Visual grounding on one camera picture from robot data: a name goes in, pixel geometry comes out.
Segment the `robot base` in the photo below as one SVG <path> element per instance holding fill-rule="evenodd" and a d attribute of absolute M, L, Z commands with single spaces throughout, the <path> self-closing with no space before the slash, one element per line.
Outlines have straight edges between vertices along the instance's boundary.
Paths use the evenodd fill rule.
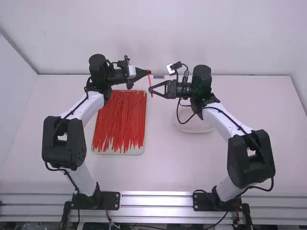
<path fill-rule="evenodd" d="M 98 183 L 92 196 L 73 194 L 71 199 L 72 209 L 119 210 L 119 206 L 120 192 L 102 192 Z"/>
<path fill-rule="evenodd" d="M 221 202 L 215 198 L 214 193 L 204 191 L 193 193 L 194 211 L 241 211 L 241 198 L 235 198 L 227 202 Z"/>

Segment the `pile of red sticks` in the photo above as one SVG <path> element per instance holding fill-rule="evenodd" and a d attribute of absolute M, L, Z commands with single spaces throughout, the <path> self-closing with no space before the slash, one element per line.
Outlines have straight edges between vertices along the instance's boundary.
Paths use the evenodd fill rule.
<path fill-rule="evenodd" d="M 112 92 L 108 103 L 98 111 L 93 149 L 126 153 L 144 145 L 147 93 L 144 91 Z"/>

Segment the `white backdrop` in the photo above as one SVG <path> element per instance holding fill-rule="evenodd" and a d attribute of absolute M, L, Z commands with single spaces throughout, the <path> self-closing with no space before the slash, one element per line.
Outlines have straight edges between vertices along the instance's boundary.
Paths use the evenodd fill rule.
<path fill-rule="evenodd" d="M 0 170 L 9 153 L 37 74 L 0 34 Z"/>
<path fill-rule="evenodd" d="M 127 54 L 153 73 L 181 60 L 214 74 L 291 75 L 307 108 L 306 9 L 304 0 L 3 0 L 0 27 L 39 73 L 88 73 L 94 53 Z"/>

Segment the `metal extrusion frame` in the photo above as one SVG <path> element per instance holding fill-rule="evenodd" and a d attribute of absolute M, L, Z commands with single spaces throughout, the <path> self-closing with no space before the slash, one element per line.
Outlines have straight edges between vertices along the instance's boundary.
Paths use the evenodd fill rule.
<path fill-rule="evenodd" d="M 118 223 L 216 223 L 224 212 L 195 212 L 192 192 L 120 192 L 121 207 L 109 211 Z M 60 222 L 71 194 L 0 194 L 0 221 Z M 307 197 L 242 196 L 254 224 L 307 225 Z M 107 222 L 103 210 L 80 210 L 81 222 Z M 229 213 L 221 224 L 232 224 Z M 240 213 L 241 222 L 245 223 Z M 72 210 L 69 221 L 78 220 Z"/>

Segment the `tabletop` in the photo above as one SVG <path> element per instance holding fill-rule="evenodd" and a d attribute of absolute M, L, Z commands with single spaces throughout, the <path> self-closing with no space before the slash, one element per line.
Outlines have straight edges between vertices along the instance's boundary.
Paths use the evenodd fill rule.
<path fill-rule="evenodd" d="M 27 103 L 0 176 L 0 193 L 70 193 L 60 172 L 49 172 L 41 157 L 43 121 L 59 115 L 83 95 L 86 75 L 41 75 Z M 152 79 L 152 84 L 162 80 Z M 116 86 L 114 89 L 125 89 Z M 133 89 L 148 90 L 143 78 Z M 266 130 L 276 167 L 272 192 L 260 196 L 307 196 L 307 118 L 289 76 L 213 76 L 213 93 L 247 126 Z M 91 152 L 96 116 L 84 128 L 85 163 L 102 190 L 211 190 L 227 176 L 227 143 L 214 130 L 184 133 L 172 122 L 177 100 L 149 96 L 145 151 L 139 156 Z M 260 184 L 269 187 L 270 181 Z"/>

